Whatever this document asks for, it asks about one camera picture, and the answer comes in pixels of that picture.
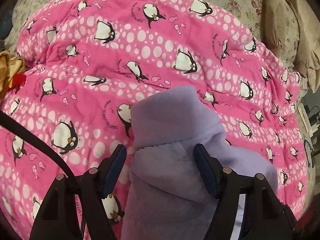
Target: folded purple cloth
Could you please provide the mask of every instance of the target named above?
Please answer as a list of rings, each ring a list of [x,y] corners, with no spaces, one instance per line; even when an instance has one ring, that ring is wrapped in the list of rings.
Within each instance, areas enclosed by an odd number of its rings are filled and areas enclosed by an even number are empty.
[[[203,239],[217,200],[206,191],[193,159],[202,143],[210,156],[241,175],[262,173],[274,192],[276,167],[250,150],[225,144],[219,118],[192,86],[155,94],[131,109],[135,156],[125,208],[122,240]],[[240,198],[233,237],[241,228]]]

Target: black strap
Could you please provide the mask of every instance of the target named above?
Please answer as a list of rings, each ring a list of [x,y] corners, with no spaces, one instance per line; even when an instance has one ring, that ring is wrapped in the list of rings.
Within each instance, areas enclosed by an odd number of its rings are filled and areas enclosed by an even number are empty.
[[[69,178],[74,178],[74,182],[77,185],[75,175],[69,166],[64,162],[64,160],[45,142],[40,140],[37,136],[32,134],[26,128],[24,128],[21,124],[16,122],[11,117],[7,116],[4,112],[0,111],[0,125],[6,128],[8,131],[13,134],[19,136],[22,140],[29,143],[39,151],[43,152],[50,159],[52,159]]]

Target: lavender fabric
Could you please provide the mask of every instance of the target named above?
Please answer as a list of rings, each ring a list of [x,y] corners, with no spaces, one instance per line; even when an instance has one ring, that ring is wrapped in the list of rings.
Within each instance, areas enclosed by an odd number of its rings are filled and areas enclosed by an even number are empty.
[[[131,109],[134,149],[122,240],[201,240],[212,220],[217,200],[206,191],[193,159],[202,143],[222,166],[241,175],[262,173],[274,192],[276,167],[259,154],[225,144],[219,118],[203,105],[192,86],[155,94]],[[241,227],[240,198],[231,238]]]

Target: pink blanket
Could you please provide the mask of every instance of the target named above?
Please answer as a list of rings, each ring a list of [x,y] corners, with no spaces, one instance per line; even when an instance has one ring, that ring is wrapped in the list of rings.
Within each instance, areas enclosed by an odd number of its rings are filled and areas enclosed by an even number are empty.
[[[226,143],[277,167],[277,196],[301,216],[307,169],[293,114],[299,75],[224,9],[200,0],[53,0],[26,20],[17,52],[30,70],[2,110],[52,146],[76,175],[98,166],[117,144],[126,146],[115,192],[104,200],[118,238],[134,154],[130,109],[178,85],[196,87],[217,112]],[[0,137],[0,208],[28,239],[61,171],[1,127]]]

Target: metal screw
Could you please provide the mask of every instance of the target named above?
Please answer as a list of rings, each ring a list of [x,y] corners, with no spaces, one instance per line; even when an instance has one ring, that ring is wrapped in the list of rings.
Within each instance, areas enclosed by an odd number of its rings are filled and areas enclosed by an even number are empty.
[[[60,173],[56,176],[57,180],[62,180],[64,178],[64,174]]]
[[[257,179],[259,179],[259,180],[263,180],[264,179],[264,175],[263,174],[261,174],[261,173],[257,173]]]
[[[91,168],[90,170],[89,170],[89,173],[90,174],[96,174],[98,172],[98,169],[97,168]]]
[[[230,169],[229,167],[224,167],[222,171],[226,174],[230,174],[232,172],[232,169]]]

